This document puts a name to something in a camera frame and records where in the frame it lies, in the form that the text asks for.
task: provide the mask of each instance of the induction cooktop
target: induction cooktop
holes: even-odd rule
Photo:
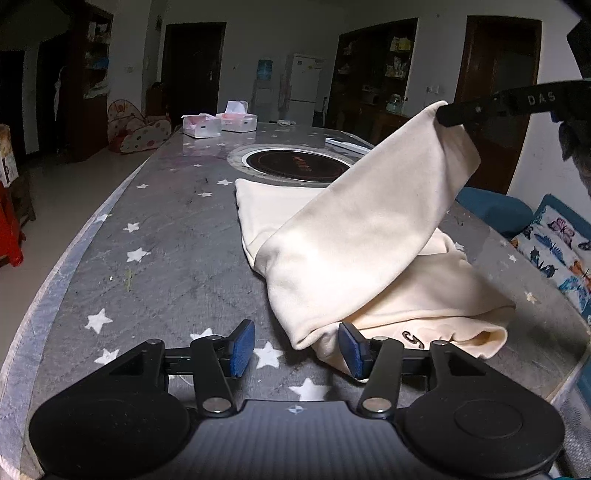
[[[297,148],[266,148],[247,153],[242,158],[246,167],[285,179],[332,182],[349,169],[344,161]]]

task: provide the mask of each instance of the blue gripper pad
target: blue gripper pad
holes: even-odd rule
[[[255,324],[252,320],[244,320],[230,337],[234,341],[234,350],[230,358],[230,374],[233,377],[241,377],[246,370],[248,361],[255,347]]]
[[[353,335],[347,330],[345,325],[339,325],[339,348],[340,353],[349,367],[351,377],[356,380],[362,380],[369,376],[368,372],[364,372],[365,362],[362,359],[361,349],[365,347],[363,343],[358,342]]]

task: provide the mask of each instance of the red plastic stool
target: red plastic stool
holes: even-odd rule
[[[21,224],[14,215],[8,190],[0,182],[0,257],[6,255],[13,267],[23,261],[20,242],[25,239]]]

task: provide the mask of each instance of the butterfly pattern cushion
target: butterfly pattern cushion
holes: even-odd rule
[[[591,321],[591,242],[551,206],[542,208],[533,222],[511,244]]]

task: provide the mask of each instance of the metal pivot screw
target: metal pivot screw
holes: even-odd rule
[[[383,413],[392,408],[392,403],[386,398],[382,397],[366,398],[362,405],[366,410],[372,411],[374,413]]]
[[[203,408],[211,413],[223,413],[231,406],[232,404],[222,397],[211,397],[203,402]]]

